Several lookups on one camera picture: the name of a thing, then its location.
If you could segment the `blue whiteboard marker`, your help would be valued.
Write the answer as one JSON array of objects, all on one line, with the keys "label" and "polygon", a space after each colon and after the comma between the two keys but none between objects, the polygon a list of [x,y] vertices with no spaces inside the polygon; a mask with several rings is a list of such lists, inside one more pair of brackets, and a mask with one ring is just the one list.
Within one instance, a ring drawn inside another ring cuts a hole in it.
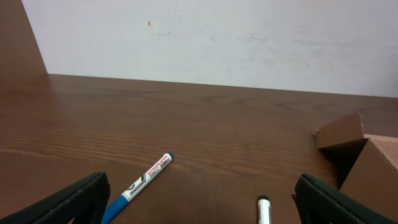
[{"label": "blue whiteboard marker", "polygon": [[115,201],[107,206],[101,224],[109,224],[173,159],[174,155],[171,152],[165,153]]}]

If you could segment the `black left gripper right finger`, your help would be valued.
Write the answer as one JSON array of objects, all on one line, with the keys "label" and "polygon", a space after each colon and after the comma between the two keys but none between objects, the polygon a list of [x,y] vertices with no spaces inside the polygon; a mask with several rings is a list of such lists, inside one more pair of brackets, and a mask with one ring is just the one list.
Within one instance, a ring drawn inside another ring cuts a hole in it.
[{"label": "black left gripper right finger", "polygon": [[303,224],[397,224],[307,173],[292,197]]}]

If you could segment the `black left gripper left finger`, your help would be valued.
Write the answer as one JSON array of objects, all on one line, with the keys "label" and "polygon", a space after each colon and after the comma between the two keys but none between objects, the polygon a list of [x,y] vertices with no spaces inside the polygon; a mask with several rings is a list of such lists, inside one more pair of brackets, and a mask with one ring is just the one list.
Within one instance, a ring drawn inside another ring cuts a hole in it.
[{"label": "black left gripper left finger", "polygon": [[100,224],[110,196],[105,172],[92,173],[43,200],[1,219],[1,224]]}]

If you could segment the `black whiteboard marker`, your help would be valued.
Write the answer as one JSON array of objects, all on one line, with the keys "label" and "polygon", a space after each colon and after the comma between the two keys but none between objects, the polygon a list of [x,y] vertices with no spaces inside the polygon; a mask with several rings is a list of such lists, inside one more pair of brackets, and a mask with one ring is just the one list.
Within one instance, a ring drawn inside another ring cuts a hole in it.
[{"label": "black whiteboard marker", "polygon": [[257,201],[257,223],[271,224],[271,202],[265,195],[261,195]]}]

